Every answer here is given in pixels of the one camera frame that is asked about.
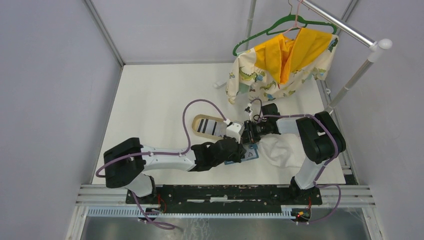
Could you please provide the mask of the blue card holder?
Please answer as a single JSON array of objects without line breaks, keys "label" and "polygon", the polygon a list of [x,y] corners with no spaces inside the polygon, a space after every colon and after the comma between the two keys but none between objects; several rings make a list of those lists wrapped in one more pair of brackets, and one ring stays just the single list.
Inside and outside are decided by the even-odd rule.
[{"label": "blue card holder", "polygon": [[226,165],[238,164],[258,157],[258,150],[254,144],[242,144],[235,141],[229,141],[217,154],[217,158]]}]

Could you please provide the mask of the beige oval tray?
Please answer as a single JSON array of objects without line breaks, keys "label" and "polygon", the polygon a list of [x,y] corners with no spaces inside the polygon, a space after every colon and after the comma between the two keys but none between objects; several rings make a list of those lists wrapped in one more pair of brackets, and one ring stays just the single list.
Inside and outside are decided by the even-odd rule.
[{"label": "beige oval tray", "polygon": [[191,128],[196,136],[221,140],[226,135],[227,125],[222,118],[198,114],[194,117]]}]

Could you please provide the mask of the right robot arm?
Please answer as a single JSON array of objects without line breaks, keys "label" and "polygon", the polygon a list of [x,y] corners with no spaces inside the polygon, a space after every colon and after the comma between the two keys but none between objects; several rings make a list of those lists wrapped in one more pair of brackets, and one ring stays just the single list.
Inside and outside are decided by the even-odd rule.
[{"label": "right robot arm", "polygon": [[304,153],[288,191],[293,203],[302,204],[309,198],[308,190],[317,186],[325,167],[346,150],[346,141],[329,112],[281,115],[274,103],[263,105],[257,118],[244,122],[241,140],[244,144],[257,144],[266,135],[283,134],[298,137]]}]

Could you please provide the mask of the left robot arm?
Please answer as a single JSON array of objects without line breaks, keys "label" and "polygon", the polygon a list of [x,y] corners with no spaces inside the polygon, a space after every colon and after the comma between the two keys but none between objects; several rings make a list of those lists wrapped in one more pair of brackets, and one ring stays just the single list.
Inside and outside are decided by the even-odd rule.
[{"label": "left robot arm", "polygon": [[206,172],[225,162],[241,163],[245,153],[243,145],[232,137],[192,145],[186,153],[148,147],[139,138],[131,137],[103,154],[104,164],[95,175],[105,179],[107,188],[125,188],[145,204],[151,204],[157,198],[155,180],[144,171]]}]

